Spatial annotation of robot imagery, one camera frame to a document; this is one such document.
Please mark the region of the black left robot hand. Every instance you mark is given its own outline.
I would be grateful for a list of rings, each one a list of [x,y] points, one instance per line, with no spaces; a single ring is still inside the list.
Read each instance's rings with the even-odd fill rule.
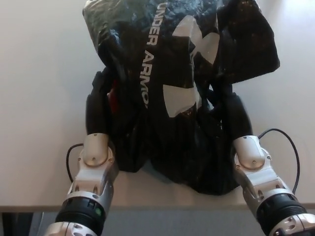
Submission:
[[[85,125],[88,135],[112,134],[113,118],[108,93],[113,87],[114,79],[115,74],[107,67],[94,77],[93,89],[86,100]]]

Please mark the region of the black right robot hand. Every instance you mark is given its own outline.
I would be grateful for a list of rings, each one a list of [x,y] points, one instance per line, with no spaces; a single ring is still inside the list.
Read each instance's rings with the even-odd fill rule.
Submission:
[[[240,98],[233,92],[231,84],[212,85],[217,102],[215,111],[222,120],[223,128],[229,139],[252,135],[252,124],[247,110]]]

